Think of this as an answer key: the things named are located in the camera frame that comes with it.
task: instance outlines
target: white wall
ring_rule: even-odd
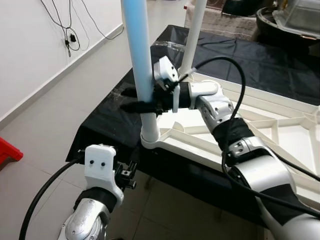
[[[51,0],[43,0],[57,19]],[[69,24],[69,1],[55,0],[62,24]],[[120,0],[85,0],[97,25],[108,35],[122,24]],[[87,30],[90,47],[103,39],[85,12],[80,0],[73,5]],[[86,34],[74,12],[72,27],[81,48],[88,44]],[[33,94],[41,85],[77,60],[86,51],[71,52],[63,43],[61,28],[52,23],[40,0],[0,1],[0,121]]]

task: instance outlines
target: white tray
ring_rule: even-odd
[[[188,81],[212,80],[221,84],[224,94],[235,106],[241,89],[239,84],[199,73],[194,73]],[[319,109],[319,106],[247,87],[239,113],[253,133],[277,154],[319,176]],[[178,113],[164,113],[157,121],[161,137],[145,147],[163,148],[221,171],[221,151],[198,110],[180,109]],[[319,209],[320,183],[295,169],[290,171],[299,198]]]

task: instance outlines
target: white pipe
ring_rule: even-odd
[[[192,23],[189,29],[188,38],[186,40],[182,64],[179,69],[180,74],[184,74],[192,68],[192,62],[194,61],[194,56],[196,52],[202,21],[205,15],[206,6],[207,0],[197,0],[195,3]]]
[[[153,74],[149,44],[146,0],[122,1],[126,31],[129,41],[135,89],[138,101],[153,99]],[[155,113],[141,114],[141,137],[146,142],[156,142],[160,137]]]

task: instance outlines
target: table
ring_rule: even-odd
[[[152,64],[168,56],[178,68],[187,36],[187,28],[169,25],[151,46]],[[280,48],[201,32],[193,64],[218,55],[229,56],[239,62],[249,87],[313,105],[320,104],[320,70],[316,57],[290,56]],[[212,62],[199,72],[240,83],[237,70],[226,61]],[[148,150],[141,146],[139,114],[128,114],[120,109],[121,104],[136,100],[121,95],[124,89],[134,85],[131,69],[81,124],[66,160],[72,160],[79,149],[91,144],[112,145],[117,149],[117,161],[139,161],[140,171],[202,201],[265,226],[259,211],[248,199],[239,199],[237,189],[232,188],[221,172],[161,148]]]

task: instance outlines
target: baseboard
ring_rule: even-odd
[[[122,30],[124,24],[121,23],[116,28],[113,29],[110,34],[107,35],[108,38],[112,38],[115,34]],[[52,89],[58,82],[60,82],[66,75],[71,73],[79,64],[81,64],[85,59],[87,59],[90,55],[95,53],[99,48],[102,47],[109,40],[104,37],[101,38],[95,45],[88,49],[88,51],[84,52],[77,59],[73,60],[68,66],[63,68],[60,72],[54,75],[52,78],[43,83],[40,87],[38,87],[35,91],[29,94],[26,98],[24,98],[21,102],[19,102],[16,106],[14,106],[10,111],[8,111],[4,116],[0,117],[0,131],[7,126],[12,120],[14,120],[17,116],[19,116],[24,110],[30,107],[35,101],[37,101],[41,96],[47,93],[50,89]]]

